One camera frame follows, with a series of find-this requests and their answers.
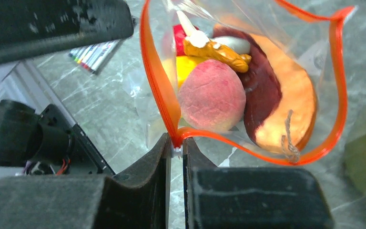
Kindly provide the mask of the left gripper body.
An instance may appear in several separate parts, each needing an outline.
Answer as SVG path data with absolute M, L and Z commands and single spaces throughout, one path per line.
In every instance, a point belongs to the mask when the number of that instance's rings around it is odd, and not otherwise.
M 0 0 L 0 64 L 133 35 L 123 0 Z

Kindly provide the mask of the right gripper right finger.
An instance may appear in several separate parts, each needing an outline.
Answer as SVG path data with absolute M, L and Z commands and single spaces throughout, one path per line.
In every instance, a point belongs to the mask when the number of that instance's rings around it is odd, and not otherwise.
M 192 138 L 183 142 L 188 229 L 332 229 L 317 179 L 293 167 L 217 167 Z

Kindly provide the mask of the clear zip top bag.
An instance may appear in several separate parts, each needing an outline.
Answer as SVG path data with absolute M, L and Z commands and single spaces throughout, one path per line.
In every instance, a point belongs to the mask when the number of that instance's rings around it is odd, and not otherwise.
M 148 148 L 212 138 L 269 163 L 326 156 L 347 117 L 343 26 L 285 0 L 146 0 L 136 106 Z

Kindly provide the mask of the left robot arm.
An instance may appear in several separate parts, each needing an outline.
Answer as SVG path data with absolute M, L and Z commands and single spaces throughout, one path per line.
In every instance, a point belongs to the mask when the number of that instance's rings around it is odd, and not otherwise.
M 82 46 L 126 39 L 134 19 L 123 0 L 0 0 L 0 64 Z M 41 115 L 0 102 L 0 161 L 47 164 L 101 156 L 81 128 L 56 105 Z

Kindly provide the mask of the golden croissant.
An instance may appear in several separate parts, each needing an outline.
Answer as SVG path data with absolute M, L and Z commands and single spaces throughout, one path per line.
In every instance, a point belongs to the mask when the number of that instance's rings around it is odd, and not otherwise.
M 213 59 L 225 63 L 239 73 L 245 73 L 249 70 L 249 63 L 252 59 L 249 54 L 238 54 L 228 46 L 214 41 L 208 41 L 204 47 L 198 48 L 188 39 L 185 39 L 183 50 L 188 56 Z

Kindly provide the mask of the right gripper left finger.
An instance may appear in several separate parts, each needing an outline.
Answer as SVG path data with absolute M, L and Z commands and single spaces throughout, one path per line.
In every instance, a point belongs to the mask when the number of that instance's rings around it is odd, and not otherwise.
M 0 179 L 0 229 L 165 229 L 170 196 L 167 134 L 139 160 L 106 175 Z

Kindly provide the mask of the papaya slice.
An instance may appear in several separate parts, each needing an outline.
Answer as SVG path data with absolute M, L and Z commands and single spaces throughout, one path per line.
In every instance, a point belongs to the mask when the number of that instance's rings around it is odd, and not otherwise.
M 312 81 L 299 64 L 265 36 L 216 25 L 213 36 L 250 42 L 249 70 L 238 76 L 246 93 L 248 137 L 272 153 L 297 157 L 311 136 L 317 110 Z

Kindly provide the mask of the pink peach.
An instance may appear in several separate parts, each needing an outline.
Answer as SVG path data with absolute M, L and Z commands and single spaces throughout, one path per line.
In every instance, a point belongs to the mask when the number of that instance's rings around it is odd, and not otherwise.
M 197 65 L 178 92 L 182 118 L 190 126 L 227 132 L 243 117 L 245 91 L 227 64 L 207 60 Z

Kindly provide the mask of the yellow bell pepper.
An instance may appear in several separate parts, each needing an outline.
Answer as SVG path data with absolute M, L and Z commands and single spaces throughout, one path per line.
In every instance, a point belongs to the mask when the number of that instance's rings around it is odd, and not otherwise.
M 177 56 L 161 61 L 162 66 L 175 90 L 179 89 L 191 71 L 206 58 L 193 56 Z

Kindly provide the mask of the red pomegranate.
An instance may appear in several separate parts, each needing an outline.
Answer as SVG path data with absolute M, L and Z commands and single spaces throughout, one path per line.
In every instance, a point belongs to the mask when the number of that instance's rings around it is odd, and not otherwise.
M 176 24 L 173 26 L 173 34 L 176 47 L 176 56 L 185 56 L 183 41 L 186 37 L 181 24 Z

